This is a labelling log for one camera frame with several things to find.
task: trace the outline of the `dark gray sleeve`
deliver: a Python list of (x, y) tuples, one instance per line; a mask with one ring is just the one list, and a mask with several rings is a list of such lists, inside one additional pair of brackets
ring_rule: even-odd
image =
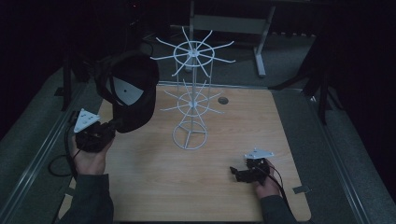
[(298, 223), (289, 211), (283, 198), (279, 195), (262, 198), (260, 199), (260, 204), (262, 206), (262, 218), (265, 224)]
[(78, 175), (69, 210), (59, 223), (113, 223), (108, 175)]

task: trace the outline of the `person's right hand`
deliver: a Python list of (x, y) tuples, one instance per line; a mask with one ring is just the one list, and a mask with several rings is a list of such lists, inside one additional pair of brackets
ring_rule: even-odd
[[(269, 162), (270, 166), (270, 175), (274, 177), (274, 165)], [(264, 184), (261, 185), (258, 181), (253, 182), (254, 189), (256, 190), (257, 197), (259, 199), (265, 198), (271, 195), (280, 195), (279, 186), (272, 180), (270, 177), (265, 178)]]

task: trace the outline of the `white label inside cap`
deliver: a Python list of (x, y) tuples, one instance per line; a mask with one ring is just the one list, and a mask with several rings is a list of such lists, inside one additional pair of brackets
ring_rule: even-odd
[[(113, 80), (116, 94), (125, 104), (132, 105), (142, 96), (143, 91), (134, 85), (116, 77), (113, 77)], [(106, 83), (106, 87), (111, 92), (109, 80)]]

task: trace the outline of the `hand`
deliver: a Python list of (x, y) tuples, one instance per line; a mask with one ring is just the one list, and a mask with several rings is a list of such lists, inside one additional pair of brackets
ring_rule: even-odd
[[(268, 162), (268, 165), (270, 166), (270, 175), (272, 177), (274, 177), (274, 169), (273, 169), (274, 165), (271, 162), (269, 162), (268, 160), (267, 160), (267, 162)], [(263, 185), (261, 185), (258, 181), (256, 181), (256, 182), (253, 182), (253, 186), (256, 190), (256, 194), (259, 199), (265, 198), (265, 197), (268, 197), (271, 195), (280, 195), (279, 186), (270, 177), (265, 178)]]
[(114, 138), (100, 152), (86, 152), (79, 150), (76, 137), (73, 136), (72, 158), (79, 175), (102, 175), (106, 168), (106, 154), (113, 144)]

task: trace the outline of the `gray floor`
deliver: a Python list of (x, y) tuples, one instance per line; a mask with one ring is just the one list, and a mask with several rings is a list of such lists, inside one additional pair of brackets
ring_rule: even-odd
[[(257, 76), (251, 46), (245, 43), (246, 36), (221, 36), (223, 42), (209, 39), (209, 43), (216, 46), (233, 37), (245, 39), (217, 51), (219, 58), (236, 62), (215, 63), (214, 84), (265, 88), (283, 82), (296, 74), (314, 41), (312, 37), (269, 36), (262, 54), (267, 77), (261, 78)], [(152, 43), (156, 57), (172, 52), (169, 47), (155, 43), (151, 36), (147, 40)], [(177, 44), (181, 40), (182, 36), (176, 34), (170, 41)], [(175, 63), (159, 61), (159, 66), (161, 81), (173, 81), (170, 75), (175, 73)], [(330, 102), (332, 109), (326, 112), (328, 125), (323, 126), (317, 118), (316, 103), (300, 93), (305, 82), (273, 94), (302, 183), (312, 189), (306, 194), (311, 221), (396, 223), (395, 203), (378, 177), (346, 112)], [(52, 176), (47, 171), (49, 162), (64, 154), (65, 126), (62, 121), (68, 112), (60, 111), (62, 98), (53, 96), (60, 85), (62, 69), (49, 78), (1, 142), (1, 217), (5, 213), (10, 215), (4, 223), (52, 223), (56, 217), (70, 180), (70, 177)], [(92, 82), (75, 83), (74, 93), (78, 92), (81, 94), (75, 94), (71, 109), (98, 110), (101, 98)], [(29, 165), (35, 158), (42, 165)], [(37, 175), (25, 173), (26, 169), (36, 170)], [(67, 173), (67, 165), (60, 160), (54, 170)], [(21, 197), (14, 197), (13, 192)]]

